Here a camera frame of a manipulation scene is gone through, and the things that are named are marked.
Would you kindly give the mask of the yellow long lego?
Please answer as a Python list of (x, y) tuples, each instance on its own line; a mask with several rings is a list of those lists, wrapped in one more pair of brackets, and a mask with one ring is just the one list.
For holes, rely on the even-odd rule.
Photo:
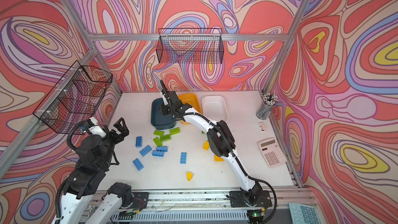
[(214, 155), (214, 160), (215, 160), (216, 162), (222, 162), (222, 161), (224, 161), (221, 157), (218, 157), (218, 156), (216, 156), (216, 155)]

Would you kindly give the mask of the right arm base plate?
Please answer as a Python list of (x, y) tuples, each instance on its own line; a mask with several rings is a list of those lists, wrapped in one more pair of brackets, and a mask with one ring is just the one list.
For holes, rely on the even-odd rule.
[(269, 191), (267, 190), (262, 191), (260, 196), (256, 198), (256, 200), (252, 203), (249, 202), (249, 197), (247, 196), (247, 194), (243, 193), (241, 190), (230, 191), (228, 194), (228, 199), (230, 200), (232, 208), (236, 207), (269, 208), (273, 206), (271, 196), (269, 195)]

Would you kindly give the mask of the yellow sloped lego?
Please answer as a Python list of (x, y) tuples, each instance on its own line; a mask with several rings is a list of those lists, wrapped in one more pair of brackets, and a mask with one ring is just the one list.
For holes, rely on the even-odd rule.
[(203, 149), (205, 149), (205, 150), (209, 150), (209, 142), (208, 141), (206, 141), (205, 143), (204, 143), (204, 145), (203, 145)]

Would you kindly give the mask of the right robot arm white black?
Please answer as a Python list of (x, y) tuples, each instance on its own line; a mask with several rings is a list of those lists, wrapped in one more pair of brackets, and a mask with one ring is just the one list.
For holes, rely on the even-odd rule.
[(161, 96), (166, 113), (171, 114), (175, 120), (188, 122), (207, 135), (211, 151), (227, 162), (229, 168), (238, 178), (240, 190), (243, 193), (244, 202), (249, 206), (255, 206), (261, 200), (263, 189), (261, 183), (268, 186), (274, 197), (274, 207), (277, 207), (276, 192), (265, 180), (252, 177), (241, 162), (235, 146), (235, 139), (223, 120), (216, 122), (200, 114), (193, 106), (183, 103), (175, 91), (167, 89), (164, 81), (160, 81)]

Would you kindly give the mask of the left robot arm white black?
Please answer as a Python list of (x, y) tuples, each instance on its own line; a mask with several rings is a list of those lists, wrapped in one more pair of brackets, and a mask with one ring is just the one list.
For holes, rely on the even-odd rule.
[(125, 120), (120, 118), (114, 129), (100, 126), (91, 117), (74, 125), (66, 143), (79, 159), (74, 170), (62, 182), (55, 199), (54, 224), (77, 224), (95, 195), (100, 182), (111, 166), (119, 165), (115, 146), (121, 143), (129, 130)]

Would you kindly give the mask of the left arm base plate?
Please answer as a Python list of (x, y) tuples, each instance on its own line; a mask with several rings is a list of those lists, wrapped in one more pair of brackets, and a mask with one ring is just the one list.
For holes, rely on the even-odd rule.
[(148, 200), (148, 192), (132, 192), (131, 202), (127, 208), (142, 211), (147, 208)]

